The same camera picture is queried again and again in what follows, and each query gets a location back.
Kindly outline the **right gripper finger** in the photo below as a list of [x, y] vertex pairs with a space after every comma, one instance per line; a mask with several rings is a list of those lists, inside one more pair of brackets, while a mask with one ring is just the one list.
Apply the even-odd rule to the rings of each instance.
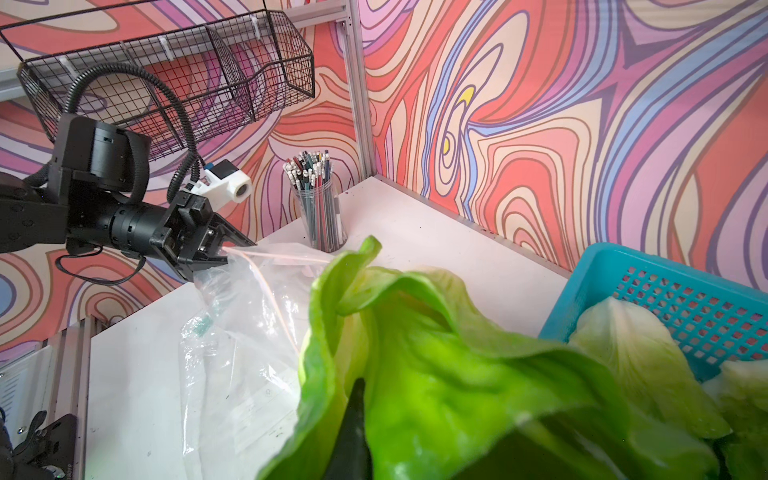
[[353, 385], [323, 480], [372, 480], [373, 465], [365, 435], [365, 381]]

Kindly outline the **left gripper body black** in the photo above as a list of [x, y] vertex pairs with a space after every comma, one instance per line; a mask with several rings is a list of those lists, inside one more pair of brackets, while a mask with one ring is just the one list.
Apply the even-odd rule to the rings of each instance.
[[220, 254], [221, 220], [206, 197], [179, 192], [150, 236], [151, 253], [182, 280], [192, 281], [196, 272], [227, 263]]

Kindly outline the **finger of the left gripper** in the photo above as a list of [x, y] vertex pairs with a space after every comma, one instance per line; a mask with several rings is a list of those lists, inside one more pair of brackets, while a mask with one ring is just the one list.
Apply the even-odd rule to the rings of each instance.
[[242, 233], [219, 214], [214, 214], [212, 217], [212, 230], [214, 231], [212, 246], [215, 249], [220, 249], [225, 244], [232, 244], [236, 247], [256, 245], [255, 241], [251, 240], [246, 234]]

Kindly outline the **small green cabbage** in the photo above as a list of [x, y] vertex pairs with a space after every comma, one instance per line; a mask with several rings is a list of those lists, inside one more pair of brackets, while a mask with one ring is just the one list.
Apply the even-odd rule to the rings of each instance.
[[710, 447], [642, 413], [603, 364], [507, 332], [449, 271], [375, 265], [374, 237], [313, 282], [292, 436], [263, 479], [319, 479], [365, 384], [377, 479], [713, 479]]

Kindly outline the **small clear bag pink seal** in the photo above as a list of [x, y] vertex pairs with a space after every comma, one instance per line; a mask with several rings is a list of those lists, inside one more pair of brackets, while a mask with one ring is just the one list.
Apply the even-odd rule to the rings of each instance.
[[299, 243], [230, 248], [194, 285], [181, 329], [183, 459], [190, 479], [254, 479], [297, 423], [314, 280], [332, 255]]

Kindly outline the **chinese cabbage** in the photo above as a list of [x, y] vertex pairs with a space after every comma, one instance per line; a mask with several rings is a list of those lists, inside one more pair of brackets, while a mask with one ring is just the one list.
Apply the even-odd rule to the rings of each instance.
[[731, 479], [767, 477], [767, 362], [725, 361], [703, 384], [732, 433], [717, 440]]
[[644, 413], [705, 440], [732, 429], [649, 310], [613, 297], [585, 310], [568, 343], [605, 364]]

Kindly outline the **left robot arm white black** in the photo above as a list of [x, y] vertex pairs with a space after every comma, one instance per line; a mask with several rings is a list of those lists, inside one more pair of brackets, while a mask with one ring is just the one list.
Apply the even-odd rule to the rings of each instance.
[[[81, 97], [95, 80], [122, 74], [155, 87], [176, 112], [187, 155], [167, 189], [168, 206], [145, 202], [150, 179], [150, 137], [80, 116]], [[143, 269], [150, 259], [165, 262], [182, 280], [226, 264], [221, 247], [253, 242], [211, 201], [182, 187], [207, 168], [180, 99], [157, 76], [126, 63], [105, 63], [79, 75], [68, 91], [49, 162], [24, 179], [1, 176], [1, 251], [63, 244], [65, 258], [100, 255], [111, 248]]]

